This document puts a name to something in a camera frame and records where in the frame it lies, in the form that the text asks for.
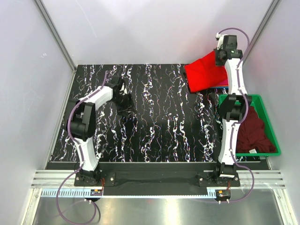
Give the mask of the red t shirt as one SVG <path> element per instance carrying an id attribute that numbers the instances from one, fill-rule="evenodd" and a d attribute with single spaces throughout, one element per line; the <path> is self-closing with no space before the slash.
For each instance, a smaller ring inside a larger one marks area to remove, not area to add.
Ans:
<path id="1" fill-rule="evenodd" d="M 184 69 L 191 93 L 217 86 L 221 81 L 228 79 L 225 67 L 215 66 L 214 51 L 185 65 Z"/>

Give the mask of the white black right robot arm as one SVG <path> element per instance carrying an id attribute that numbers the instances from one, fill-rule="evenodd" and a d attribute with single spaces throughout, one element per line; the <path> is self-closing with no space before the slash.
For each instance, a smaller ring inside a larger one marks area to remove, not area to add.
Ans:
<path id="1" fill-rule="evenodd" d="M 228 95 L 219 106 L 218 114 L 223 123 L 221 151 L 212 180 L 216 185 L 228 186 L 237 181 L 236 146 L 240 125 L 246 119 L 252 98 L 248 95 L 243 79 L 243 52 L 238 49 L 237 36 L 216 34 L 214 49 L 216 66 L 224 66 L 227 73 Z"/>

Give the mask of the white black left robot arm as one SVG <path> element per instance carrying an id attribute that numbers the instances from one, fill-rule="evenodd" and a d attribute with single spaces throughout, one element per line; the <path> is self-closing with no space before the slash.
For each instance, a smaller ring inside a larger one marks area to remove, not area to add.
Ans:
<path id="1" fill-rule="evenodd" d="M 132 95 L 127 91 L 124 79 L 119 76 L 113 76 L 86 97 L 71 100 L 65 111 L 66 131 L 79 157 L 76 179 L 92 186 L 103 180 L 94 151 L 93 136 L 96 131 L 96 111 L 107 102 L 116 105 L 117 114 L 121 117 L 135 113 Z"/>

